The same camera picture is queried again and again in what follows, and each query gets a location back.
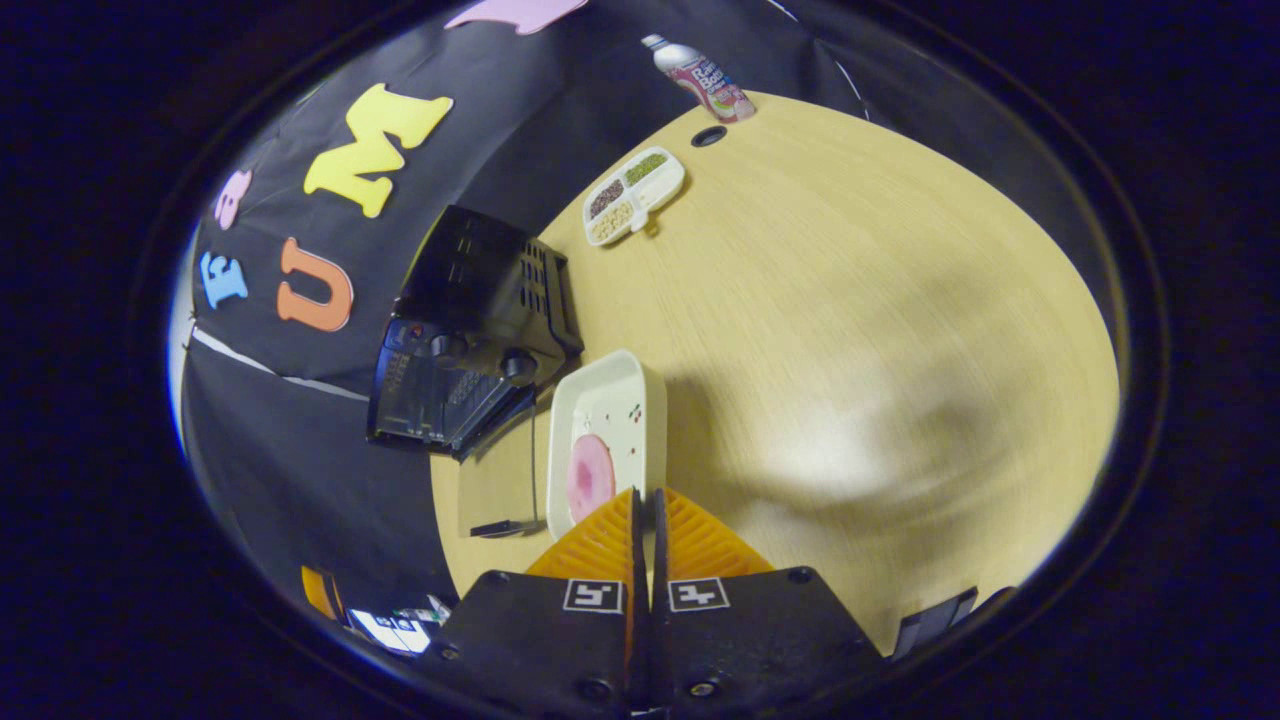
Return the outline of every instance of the pink sauce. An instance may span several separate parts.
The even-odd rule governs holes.
[[[568,455],[568,515],[581,523],[596,507],[613,500],[613,459],[609,446],[599,436],[585,434],[573,443]]]

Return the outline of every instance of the plastic bottle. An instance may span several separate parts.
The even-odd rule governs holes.
[[[667,42],[660,35],[650,35],[641,42],[653,50],[653,64],[672,82],[692,92],[717,120],[736,123],[755,114],[755,105],[746,99],[742,88],[733,85],[707,55],[687,45]]]

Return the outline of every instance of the white tray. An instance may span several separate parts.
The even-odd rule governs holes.
[[[636,407],[639,406],[639,420]],[[564,375],[552,397],[547,468],[547,528],[561,538],[568,514],[568,456],[594,433],[609,447],[614,489],[636,488],[648,500],[667,479],[667,386],[628,350],[617,350]]]
[[[636,167],[640,160],[644,160],[653,154],[666,155],[667,161],[650,170],[648,176],[640,178],[635,186],[628,186],[627,170]],[[591,201],[595,200],[595,197],[604,191],[605,187],[612,184],[613,181],[622,183],[622,195],[605,206],[604,210],[600,210],[599,215],[591,218]],[[680,192],[680,188],[684,187],[684,184],[685,167],[681,165],[680,160],[677,160],[676,156],[666,149],[654,145],[636,152],[617,172],[612,173],[609,177],[600,181],[599,184],[593,187],[591,192],[586,196],[586,200],[582,201],[582,229],[586,231],[588,245],[609,245],[611,242],[617,242],[627,233],[640,232],[645,223],[649,222],[649,213],[669,202],[671,199]],[[591,234],[591,229],[595,227],[595,223],[599,223],[611,210],[623,204],[631,206],[630,222],[618,227],[609,236],[596,240]]]

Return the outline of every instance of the green food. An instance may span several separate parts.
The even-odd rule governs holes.
[[[640,182],[640,178],[648,176],[654,170],[654,168],[666,161],[667,156],[659,152],[654,152],[648,158],[645,158],[644,160],[640,160],[627,170],[627,184],[635,184]]]

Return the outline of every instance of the seeds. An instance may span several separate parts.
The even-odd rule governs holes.
[[[611,182],[608,187],[602,190],[600,193],[595,196],[595,200],[591,201],[590,217],[594,218],[599,215],[600,210],[608,208],[609,202],[613,202],[621,195],[622,195],[622,182],[621,181]]]
[[[631,215],[634,214],[635,210],[631,208],[630,202],[618,202],[613,208],[609,208],[603,215],[600,215],[600,219],[595,220],[595,224],[591,225],[591,238],[595,242],[604,242],[605,240],[609,240],[613,237],[613,233],[618,231],[618,228],[631,222]]]
[[[627,184],[635,184],[640,182],[640,178],[648,176],[658,165],[667,161],[667,156],[660,152],[653,152],[644,160],[636,163],[631,169],[627,170]]]

